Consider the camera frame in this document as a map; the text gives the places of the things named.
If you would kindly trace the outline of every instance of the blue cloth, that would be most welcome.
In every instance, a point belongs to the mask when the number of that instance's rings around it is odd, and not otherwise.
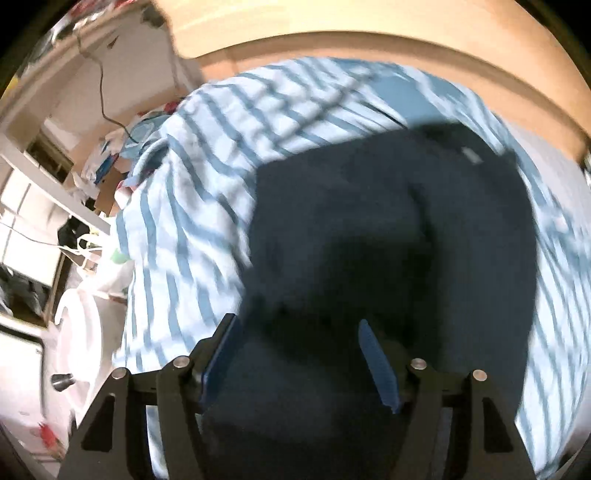
[[[95,174],[95,185],[98,185],[100,181],[104,178],[105,175],[109,173],[109,170],[115,163],[115,157],[113,155],[109,155],[103,163],[100,164],[99,168],[96,169]]]
[[[170,117],[170,115],[163,112],[155,112],[147,118],[140,120],[131,129],[131,138],[128,137],[125,141],[119,156],[132,160],[135,164],[139,158],[142,149],[146,147],[146,141],[149,137],[162,126],[162,124]]]
[[[161,368],[210,336],[242,294],[254,171],[270,161],[388,129],[459,121],[497,152],[515,150],[537,223],[537,312],[515,419],[538,476],[556,470],[586,383],[591,242],[555,200],[527,153],[471,90],[413,67],[304,58],[195,90],[149,141],[143,179],[117,216],[135,261],[116,366]],[[149,416],[152,462],[165,476]]]

